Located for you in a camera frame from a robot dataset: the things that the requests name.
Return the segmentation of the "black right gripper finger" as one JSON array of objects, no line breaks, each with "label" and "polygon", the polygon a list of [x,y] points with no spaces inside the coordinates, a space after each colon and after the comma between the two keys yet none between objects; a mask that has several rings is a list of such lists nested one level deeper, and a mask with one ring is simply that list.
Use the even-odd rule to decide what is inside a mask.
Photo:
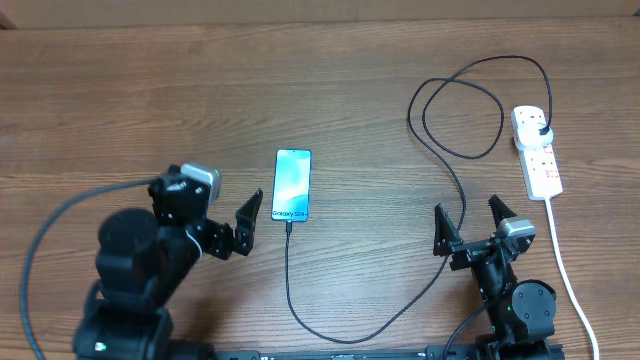
[{"label": "black right gripper finger", "polygon": [[434,208],[434,219],[435,235],[433,254],[435,256],[451,255],[456,246],[463,244],[463,239],[441,204],[438,204]]},{"label": "black right gripper finger", "polygon": [[517,216],[496,194],[489,198],[488,204],[496,227],[499,226],[502,220]]}]

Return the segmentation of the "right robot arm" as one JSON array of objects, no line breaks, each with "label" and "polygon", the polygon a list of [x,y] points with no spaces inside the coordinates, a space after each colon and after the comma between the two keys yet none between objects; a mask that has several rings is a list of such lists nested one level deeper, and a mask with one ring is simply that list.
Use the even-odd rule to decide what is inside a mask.
[{"label": "right robot arm", "polygon": [[[496,195],[488,204],[495,231],[474,242],[463,240],[442,205],[434,208],[433,254],[448,257],[453,271],[471,271],[482,305],[454,330],[441,350],[427,353],[442,359],[562,359],[562,348],[548,342],[555,333],[555,290],[540,280],[518,280],[512,268],[532,245],[535,226]],[[483,313],[491,332],[478,336],[471,345],[456,346],[462,330]]]}]

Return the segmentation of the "white power strip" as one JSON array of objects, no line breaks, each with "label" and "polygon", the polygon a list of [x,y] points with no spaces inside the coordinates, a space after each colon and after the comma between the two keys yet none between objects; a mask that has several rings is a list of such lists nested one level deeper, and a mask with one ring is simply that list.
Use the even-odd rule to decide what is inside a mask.
[{"label": "white power strip", "polygon": [[[515,107],[510,114],[510,119],[513,129],[513,139],[514,128],[517,123],[527,125],[537,124],[541,131],[544,130],[547,125],[543,110],[530,105]],[[518,154],[527,196],[530,200],[544,201],[563,192],[552,143],[533,150],[518,150]]]}]

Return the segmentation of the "blue Galaxy smartphone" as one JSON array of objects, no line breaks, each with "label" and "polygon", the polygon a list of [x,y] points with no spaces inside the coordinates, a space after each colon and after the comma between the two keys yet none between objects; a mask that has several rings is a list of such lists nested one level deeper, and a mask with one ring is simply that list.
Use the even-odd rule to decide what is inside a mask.
[{"label": "blue Galaxy smartphone", "polygon": [[308,149],[279,149],[276,153],[271,218],[306,222],[310,209],[312,153]]}]

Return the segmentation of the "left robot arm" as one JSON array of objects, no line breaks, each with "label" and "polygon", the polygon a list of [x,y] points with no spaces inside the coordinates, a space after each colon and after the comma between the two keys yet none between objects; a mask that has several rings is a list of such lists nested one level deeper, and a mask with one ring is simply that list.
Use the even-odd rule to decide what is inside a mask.
[{"label": "left robot arm", "polygon": [[79,359],[213,359],[212,345],[172,338],[166,304],[203,255],[250,253],[263,192],[236,211],[231,227],[207,217],[221,188],[216,169],[172,165],[144,184],[151,209],[121,210],[98,230],[99,278],[72,350]]}]

